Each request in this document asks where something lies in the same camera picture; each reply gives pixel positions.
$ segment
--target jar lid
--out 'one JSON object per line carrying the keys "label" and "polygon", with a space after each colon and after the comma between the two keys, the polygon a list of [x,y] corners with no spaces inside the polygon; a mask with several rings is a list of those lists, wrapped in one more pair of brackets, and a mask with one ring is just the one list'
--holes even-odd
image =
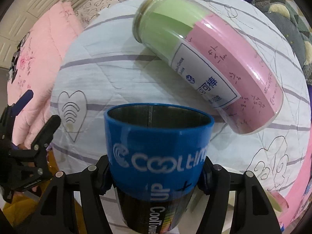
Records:
{"label": "jar lid", "polygon": [[144,15],[147,8],[151,5],[153,1],[154,0],[145,0],[136,12],[135,19],[133,21],[133,26],[132,26],[132,34],[134,38],[136,39],[136,41],[139,43],[142,43],[140,34],[138,33],[140,22],[141,22],[142,16]]}

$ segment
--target blue cube logo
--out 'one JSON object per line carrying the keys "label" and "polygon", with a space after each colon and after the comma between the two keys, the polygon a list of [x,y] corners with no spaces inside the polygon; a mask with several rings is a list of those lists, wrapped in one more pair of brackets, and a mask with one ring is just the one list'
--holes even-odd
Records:
{"label": "blue cube logo", "polygon": [[188,80],[191,84],[195,83],[195,79],[192,76],[190,76],[190,75],[186,76],[186,80]]}

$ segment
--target white quilt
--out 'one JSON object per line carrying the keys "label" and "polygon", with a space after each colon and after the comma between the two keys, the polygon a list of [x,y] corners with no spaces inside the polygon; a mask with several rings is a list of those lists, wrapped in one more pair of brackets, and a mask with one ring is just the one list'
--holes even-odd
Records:
{"label": "white quilt", "polygon": [[[217,115],[188,83],[135,41],[132,22],[143,1],[125,0],[105,9],[65,57],[52,93],[51,111],[62,118],[54,137],[54,154],[66,173],[79,172],[107,153],[103,113],[111,106],[168,103]],[[196,1],[239,29],[284,90],[280,114],[259,133],[237,135],[216,116],[208,156],[213,163],[253,171],[265,189],[275,189],[285,197],[305,158],[310,131],[308,90],[299,62],[284,36],[252,5],[243,0]],[[104,208],[113,232],[129,233],[113,192],[104,198]]]}

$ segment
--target blue and black can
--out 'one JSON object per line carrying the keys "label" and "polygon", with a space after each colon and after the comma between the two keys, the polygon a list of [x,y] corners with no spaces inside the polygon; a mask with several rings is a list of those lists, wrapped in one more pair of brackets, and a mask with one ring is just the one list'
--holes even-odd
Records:
{"label": "blue and black can", "polygon": [[128,104],[105,113],[110,171],[125,223],[143,234],[178,224],[206,158],[213,118],[165,104]]}

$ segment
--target jar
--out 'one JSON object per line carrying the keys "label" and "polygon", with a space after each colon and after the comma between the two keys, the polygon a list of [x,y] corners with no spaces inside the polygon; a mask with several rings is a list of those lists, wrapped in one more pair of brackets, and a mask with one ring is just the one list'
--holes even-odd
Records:
{"label": "jar", "polygon": [[267,64],[233,27],[194,0],[145,0],[133,35],[217,109],[235,133],[256,133],[278,115],[284,95]]}

